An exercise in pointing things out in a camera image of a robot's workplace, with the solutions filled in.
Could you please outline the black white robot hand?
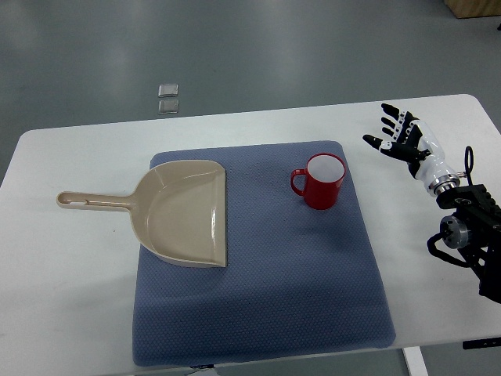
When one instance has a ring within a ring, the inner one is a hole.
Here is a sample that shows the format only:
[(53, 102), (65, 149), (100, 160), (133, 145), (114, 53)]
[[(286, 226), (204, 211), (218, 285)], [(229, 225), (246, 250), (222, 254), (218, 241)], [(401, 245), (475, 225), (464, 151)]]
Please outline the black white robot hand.
[(362, 139), (381, 154), (405, 162), (410, 175), (432, 197), (459, 187), (459, 174), (445, 161), (445, 152), (427, 123), (389, 103), (381, 108), (382, 132), (388, 138), (364, 135)]

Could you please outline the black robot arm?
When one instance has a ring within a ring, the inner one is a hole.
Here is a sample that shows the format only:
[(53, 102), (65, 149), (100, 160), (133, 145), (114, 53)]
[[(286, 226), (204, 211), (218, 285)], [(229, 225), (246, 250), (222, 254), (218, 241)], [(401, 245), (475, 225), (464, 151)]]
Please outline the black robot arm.
[(474, 152), (465, 148), (465, 172), (441, 177), (432, 186), (441, 209), (452, 209), (427, 241), (431, 255), (472, 269), (479, 295), (500, 302), (500, 206), (482, 184), (473, 184)]

